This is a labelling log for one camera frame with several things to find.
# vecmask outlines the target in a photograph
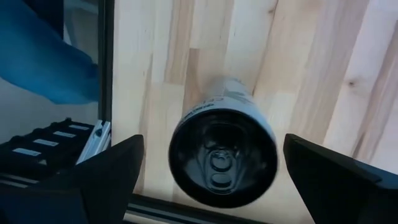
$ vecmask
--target blue fabric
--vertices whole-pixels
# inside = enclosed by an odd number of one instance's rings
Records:
[[[22,0],[0,0],[0,77],[57,104],[89,103],[100,95],[97,65]]]

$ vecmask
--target wooden surface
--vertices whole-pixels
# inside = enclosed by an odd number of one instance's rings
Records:
[[[398,7],[389,1],[117,0],[112,140],[145,137],[135,193],[313,223],[287,173],[286,133],[398,174]],[[279,146],[272,187],[229,210],[185,195],[167,160],[176,124],[217,75],[242,79]]]

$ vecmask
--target black can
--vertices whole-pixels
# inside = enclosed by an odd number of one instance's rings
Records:
[[[178,186],[212,207],[235,208],[259,198],[277,172],[271,127],[244,85],[234,78],[213,82],[205,101],[179,122],[169,149]]]

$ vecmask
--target white label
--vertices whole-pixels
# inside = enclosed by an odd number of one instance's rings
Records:
[[[34,143],[39,143],[39,144],[43,144],[43,145],[46,145],[46,146],[56,146],[56,145],[58,145],[58,143],[57,142],[52,142],[52,141],[47,141],[47,140],[44,140],[44,139],[36,139],[35,141],[33,141]]]
[[[69,125],[69,128],[76,128],[76,129],[85,130],[85,131],[89,130],[89,128],[87,128],[87,127],[74,125],[74,124]]]
[[[10,178],[10,179],[14,179],[14,180],[23,181],[23,182],[28,182],[28,183],[31,183],[31,184],[37,184],[39,182],[37,180],[32,180],[32,179],[28,179],[28,178],[25,178],[25,177],[19,177],[19,176],[12,175],[12,174],[2,174],[2,173],[0,173],[0,176],[7,177],[7,178]]]
[[[63,137],[68,137],[68,138],[73,138],[76,136],[76,134],[64,133],[62,131],[56,131],[56,132],[54,132],[54,134],[63,136]]]
[[[207,99],[205,101],[202,101],[188,111],[181,119],[178,126],[186,122],[192,116],[204,111],[217,109],[235,110],[256,120],[275,142],[275,136],[271,127],[253,103],[251,94],[238,79],[219,77],[219,79],[214,80],[206,96]]]
[[[29,150],[29,149],[23,149],[23,148],[17,148],[17,149],[14,149],[12,151],[13,152],[22,153],[22,154],[25,154],[25,155],[30,155],[30,156],[38,156],[38,155],[41,154],[40,152],[32,151],[32,150]]]
[[[13,181],[8,181],[8,180],[0,180],[0,183],[7,184],[7,185],[10,185],[10,186],[14,186],[14,187],[20,187],[20,188],[28,187],[25,184],[20,184],[20,183],[16,183],[16,182],[13,182]]]

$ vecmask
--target light wood board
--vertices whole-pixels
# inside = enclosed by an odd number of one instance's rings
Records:
[[[145,137],[134,192],[263,222],[313,223],[285,166],[286,133],[398,173],[398,11],[384,1],[116,1],[112,141]],[[167,160],[179,119],[218,75],[242,79],[279,149],[271,188],[235,209],[191,199]]]

